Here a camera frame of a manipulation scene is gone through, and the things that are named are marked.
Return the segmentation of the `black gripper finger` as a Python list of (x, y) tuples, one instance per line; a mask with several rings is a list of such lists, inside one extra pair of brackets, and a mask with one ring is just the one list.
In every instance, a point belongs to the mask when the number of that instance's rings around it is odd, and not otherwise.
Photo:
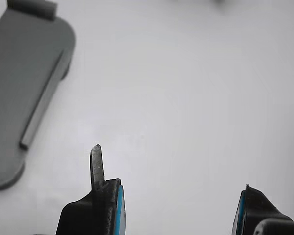
[(294, 235), (294, 221), (281, 213), (263, 192), (246, 185), (241, 191), (232, 235)]
[(102, 149), (90, 152), (91, 191), (61, 211), (57, 235), (124, 235), (126, 210), (121, 179), (106, 180)]

